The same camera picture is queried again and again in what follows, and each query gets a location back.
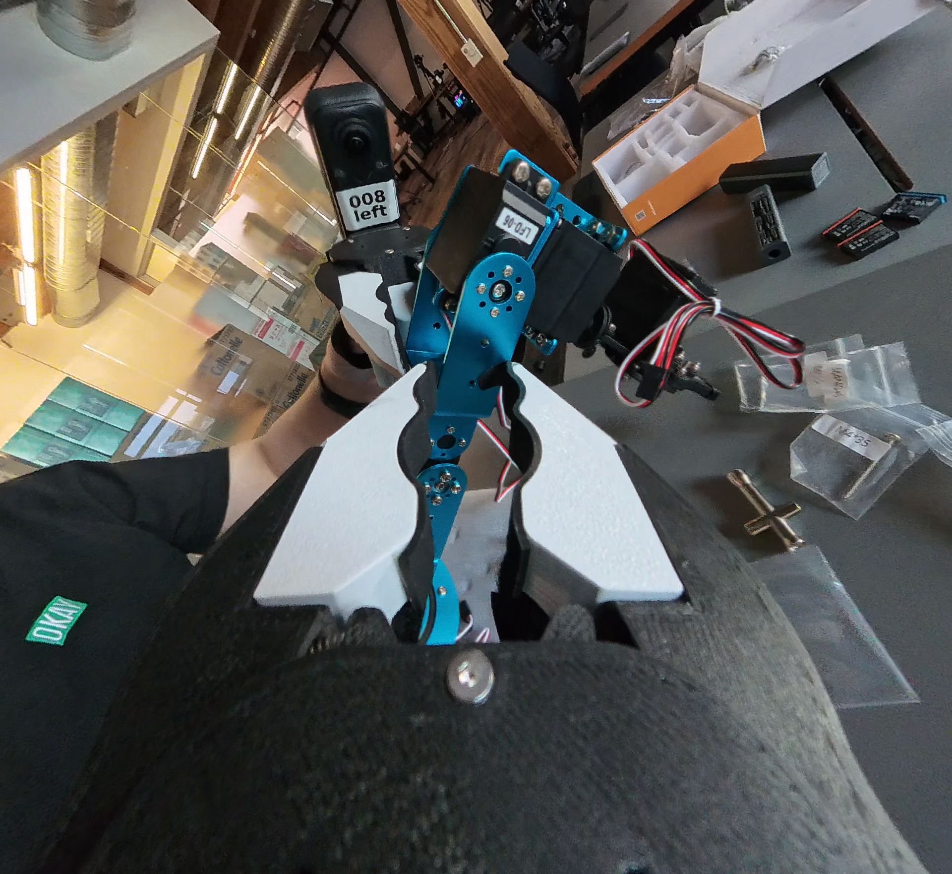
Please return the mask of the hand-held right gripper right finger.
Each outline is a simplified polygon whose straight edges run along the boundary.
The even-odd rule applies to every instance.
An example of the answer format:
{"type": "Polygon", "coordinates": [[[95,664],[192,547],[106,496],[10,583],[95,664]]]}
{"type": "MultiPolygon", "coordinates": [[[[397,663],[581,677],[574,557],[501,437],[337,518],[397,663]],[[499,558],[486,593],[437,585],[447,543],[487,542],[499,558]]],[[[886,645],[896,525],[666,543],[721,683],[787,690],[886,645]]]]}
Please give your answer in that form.
{"type": "Polygon", "coordinates": [[[522,366],[491,369],[521,477],[510,493],[500,625],[565,606],[670,603],[684,583],[635,486],[634,455],[522,366]]]}

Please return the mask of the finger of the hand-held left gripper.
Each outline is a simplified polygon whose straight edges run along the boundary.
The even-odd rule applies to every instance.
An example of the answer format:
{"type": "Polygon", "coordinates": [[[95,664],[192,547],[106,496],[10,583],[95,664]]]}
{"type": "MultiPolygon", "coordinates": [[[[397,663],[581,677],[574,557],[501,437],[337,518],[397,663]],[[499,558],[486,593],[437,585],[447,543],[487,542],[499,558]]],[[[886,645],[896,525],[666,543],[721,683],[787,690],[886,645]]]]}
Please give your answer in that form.
{"type": "Polygon", "coordinates": [[[365,271],[345,272],[338,284],[343,325],[369,357],[380,387],[387,388],[409,369],[387,285],[381,275],[365,271]]]}
{"type": "Polygon", "coordinates": [[[387,285],[387,296],[393,313],[392,324],[395,328],[393,342],[391,342],[390,356],[387,359],[389,363],[397,363],[398,351],[400,348],[406,349],[411,329],[416,289],[416,281],[387,285]]]}

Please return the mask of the blue toy robot arm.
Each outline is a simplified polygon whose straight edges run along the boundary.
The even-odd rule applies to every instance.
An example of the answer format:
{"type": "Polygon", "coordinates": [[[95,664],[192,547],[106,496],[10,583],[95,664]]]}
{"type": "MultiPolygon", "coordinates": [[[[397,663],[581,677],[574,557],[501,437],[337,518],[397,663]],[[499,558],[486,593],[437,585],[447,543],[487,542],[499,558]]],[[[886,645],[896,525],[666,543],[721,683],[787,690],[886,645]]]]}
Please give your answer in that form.
{"type": "Polygon", "coordinates": [[[430,459],[418,475],[435,554],[420,642],[455,642],[467,619],[442,556],[467,489],[467,442],[494,409],[507,424],[501,389],[480,384],[492,368],[517,361],[530,342],[545,353],[569,343],[601,347],[634,376],[638,400],[720,395],[684,356],[673,324],[677,308],[710,305],[715,290],[653,248],[622,264],[626,239],[516,150],[496,174],[467,167],[431,232],[406,343],[412,366],[439,371],[430,459]]]}

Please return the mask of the grey desk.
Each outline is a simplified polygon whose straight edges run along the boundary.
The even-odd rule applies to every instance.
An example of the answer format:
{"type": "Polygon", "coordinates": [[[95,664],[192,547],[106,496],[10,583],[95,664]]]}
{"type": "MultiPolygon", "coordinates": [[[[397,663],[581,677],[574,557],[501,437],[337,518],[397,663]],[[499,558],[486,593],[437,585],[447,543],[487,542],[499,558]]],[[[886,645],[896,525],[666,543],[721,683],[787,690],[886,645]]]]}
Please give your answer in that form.
{"type": "MultiPolygon", "coordinates": [[[[950,194],[950,11],[940,9],[768,111],[780,152],[826,149],[830,182],[785,204],[800,243],[790,261],[743,272],[729,243],[729,198],[693,202],[652,242],[690,261],[733,308],[765,318],[808,344],[859,334],[864,344],[904,342],[922,403],[950,413],[950,204],[863,261],[840,260],[821,231],[893,190],[839,116],[854,107],[912,188],[950,194]]],[[[789,445],[807,415],[744,413],[733,375],[738,354],[722,331],[699,323],[688,353],[722,389],[708,403],[665,397],[645,412],[611,393],[603,359],[570,360],[562,396],[629,443],[752,561],[777,548],[743,529],[750,508],[725,478],[743,468],[777,502],[795,501],[795,525],[820,547],[845,589],[909,680],[918,702],[839,715],[863,771],[930,872],[950,872],[950,467],[926,454],[861,519],[842,515],[789,477],[789,445]]]]}

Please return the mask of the person's left hand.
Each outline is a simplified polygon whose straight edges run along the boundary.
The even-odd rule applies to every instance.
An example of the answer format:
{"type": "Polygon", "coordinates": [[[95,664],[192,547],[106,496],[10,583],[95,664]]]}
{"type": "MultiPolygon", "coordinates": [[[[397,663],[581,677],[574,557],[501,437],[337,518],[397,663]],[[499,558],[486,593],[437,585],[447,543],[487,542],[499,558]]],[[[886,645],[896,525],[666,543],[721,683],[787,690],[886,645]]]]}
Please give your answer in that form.
{"type": "Polygon", "coordinates": [[[350,420],[385,390],[370,357],[339,321],[333,328],[317,374],[318,397],[334,414],[350,420]]]}

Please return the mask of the brown cardboard cartons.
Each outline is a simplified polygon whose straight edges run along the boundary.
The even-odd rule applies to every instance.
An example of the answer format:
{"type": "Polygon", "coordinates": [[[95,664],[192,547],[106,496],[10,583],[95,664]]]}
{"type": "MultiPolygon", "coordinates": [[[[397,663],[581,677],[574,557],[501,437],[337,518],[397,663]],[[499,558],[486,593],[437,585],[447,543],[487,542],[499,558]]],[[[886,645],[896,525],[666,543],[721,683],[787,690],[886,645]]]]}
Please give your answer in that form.
{"type": "Polygon", "coordinates": [[[199,400],[193,426],[223,443],[260,437],[316,379],[298,361],[228,323],[202,345],[187,391],[199,400]]]}

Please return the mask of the wooden beam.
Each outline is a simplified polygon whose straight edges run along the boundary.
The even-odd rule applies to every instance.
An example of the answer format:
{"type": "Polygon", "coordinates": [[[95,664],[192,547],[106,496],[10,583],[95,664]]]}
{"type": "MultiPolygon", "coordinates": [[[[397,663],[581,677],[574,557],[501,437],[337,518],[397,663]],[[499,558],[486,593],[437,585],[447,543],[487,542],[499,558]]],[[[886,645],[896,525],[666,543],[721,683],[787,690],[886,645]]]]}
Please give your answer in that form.
{"type": "Polygon", "coordinates": [[[559,180],[579,159],[546,107],[506,67],[506,49],[473,0],[397,0],[499,136],[559,180]]]}

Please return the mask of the metal cross wrench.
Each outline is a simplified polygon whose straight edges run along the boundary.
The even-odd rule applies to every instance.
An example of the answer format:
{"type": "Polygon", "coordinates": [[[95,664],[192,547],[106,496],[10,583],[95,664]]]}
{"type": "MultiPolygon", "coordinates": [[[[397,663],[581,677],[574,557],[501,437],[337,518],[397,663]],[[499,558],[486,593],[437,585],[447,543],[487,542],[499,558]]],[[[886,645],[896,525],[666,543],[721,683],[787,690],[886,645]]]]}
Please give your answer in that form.
{"type": "Polygon", "coordinates": [[[753,519],[744,523],[748,535],[756,536],[770,531],[779,538],[786,551],[796,551],[806,546],[803,537],[791,524],[791,520],[802,512],[797,503],[771,503],[749,475],[740,468],[730,471],[726,477],[757,513],[753,519]]]}

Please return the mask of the scattered clear plastic screw bags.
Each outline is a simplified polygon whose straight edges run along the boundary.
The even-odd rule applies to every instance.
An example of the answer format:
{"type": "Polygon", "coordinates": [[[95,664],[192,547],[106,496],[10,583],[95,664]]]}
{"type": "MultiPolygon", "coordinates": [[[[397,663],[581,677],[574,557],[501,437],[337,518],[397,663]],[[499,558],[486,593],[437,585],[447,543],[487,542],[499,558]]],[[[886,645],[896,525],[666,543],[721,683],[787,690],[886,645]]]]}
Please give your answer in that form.
{"type": "MultiPolygon", "coordinates": [[[[860,335],[809,345],[803,383],[780,388],[734,363],[744,412],[810,414],[792,440],[790,476],[858,520],[927,453],[950,464],[950,416],[922,404],[904,342],[860,335]]],[[[837,709],[919,700],[819,547],[789,543],[753,565],[808,651],[837,709]]]]}

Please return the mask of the person's black shirt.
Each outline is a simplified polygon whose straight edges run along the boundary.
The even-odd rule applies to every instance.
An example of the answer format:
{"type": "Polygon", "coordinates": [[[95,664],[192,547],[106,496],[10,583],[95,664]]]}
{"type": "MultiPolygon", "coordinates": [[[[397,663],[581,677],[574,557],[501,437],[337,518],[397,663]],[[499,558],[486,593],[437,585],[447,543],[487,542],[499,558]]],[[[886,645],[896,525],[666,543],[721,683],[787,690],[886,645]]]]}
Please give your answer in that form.
{"type": "Polygon", "coordinates": [[[29,872],[166,603],[218,537],[227,449],[72,461],[1,488],[1,868],[29,872]]]}

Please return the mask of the black perforated block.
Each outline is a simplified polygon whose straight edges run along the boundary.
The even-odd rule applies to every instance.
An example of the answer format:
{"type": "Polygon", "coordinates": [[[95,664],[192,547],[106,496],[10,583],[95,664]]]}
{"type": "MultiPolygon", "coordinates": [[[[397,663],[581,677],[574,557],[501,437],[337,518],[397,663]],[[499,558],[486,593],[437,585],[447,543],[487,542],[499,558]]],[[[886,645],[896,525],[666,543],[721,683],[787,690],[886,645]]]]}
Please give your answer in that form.
{"type": "Polygon", "coordinates": [[[775,264],[790,259],[792,250],[771,187],[758,186],[745,199],[761,264],[775,264]]]}

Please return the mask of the long black rectangular block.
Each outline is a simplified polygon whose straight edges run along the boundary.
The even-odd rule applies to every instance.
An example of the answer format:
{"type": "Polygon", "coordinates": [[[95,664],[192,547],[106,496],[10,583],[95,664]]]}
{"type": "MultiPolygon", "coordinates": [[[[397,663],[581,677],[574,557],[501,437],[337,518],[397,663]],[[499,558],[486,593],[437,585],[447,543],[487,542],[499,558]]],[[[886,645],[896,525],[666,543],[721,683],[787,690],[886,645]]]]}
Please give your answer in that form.
{"type": "Polygon", "coordinates": [[[829,177],[831,166],[826,152],[758,159],[728,166],[719,178],[728,195],[747,194],[760,187],[775,192],[810,192],[829,177]]]}

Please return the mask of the black pack orange stripe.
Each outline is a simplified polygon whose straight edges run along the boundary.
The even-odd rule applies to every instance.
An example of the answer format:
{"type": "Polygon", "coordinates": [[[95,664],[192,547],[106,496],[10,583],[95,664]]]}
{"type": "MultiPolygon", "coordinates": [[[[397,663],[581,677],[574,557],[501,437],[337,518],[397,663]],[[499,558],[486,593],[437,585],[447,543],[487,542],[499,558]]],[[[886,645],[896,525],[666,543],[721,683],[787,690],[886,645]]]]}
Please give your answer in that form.
{"type": "Polygon", "coordinates": [[[898,231],[875,220],[837,244],[838,251],[852,261],[861,261],[898,240],[898,231]]]}
{"type": "Polygon", "coordinates": [[[863,208],[856,208],[848,215],[839,219],[836,223],[829,225],[827,229],[821,233],[821,237],[825,241],[840,245],[880,221],[879,216],[863,208]]]}

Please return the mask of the black pack blue print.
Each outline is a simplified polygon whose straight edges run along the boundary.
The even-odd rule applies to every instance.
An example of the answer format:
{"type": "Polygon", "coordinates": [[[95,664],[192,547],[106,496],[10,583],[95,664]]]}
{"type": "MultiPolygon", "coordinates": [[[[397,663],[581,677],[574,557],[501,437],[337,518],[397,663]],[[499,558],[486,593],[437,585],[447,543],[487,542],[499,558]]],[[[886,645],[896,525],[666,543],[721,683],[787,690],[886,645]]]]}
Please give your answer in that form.
{"type": "Polygon", "coordinates": [[[944,193],[902,191],[887,204],[880,218],[887,223],[921,225],[946,202],[944,193]]]}

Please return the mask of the slim silver air duct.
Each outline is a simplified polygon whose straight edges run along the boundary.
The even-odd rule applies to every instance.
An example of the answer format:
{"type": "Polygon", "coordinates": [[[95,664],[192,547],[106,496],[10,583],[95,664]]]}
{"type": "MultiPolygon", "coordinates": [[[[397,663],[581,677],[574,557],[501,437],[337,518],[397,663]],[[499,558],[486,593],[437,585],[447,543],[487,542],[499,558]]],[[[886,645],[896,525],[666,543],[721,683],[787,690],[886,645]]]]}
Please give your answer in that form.
{"type": "Polygon", "coordinates": [[[252,74],[253,82],[269,99],[277,98],[278,87],[292,55],[313,46],[332,6],[332,0],[276,2],[268,22],[267,44],[252,74]]]}

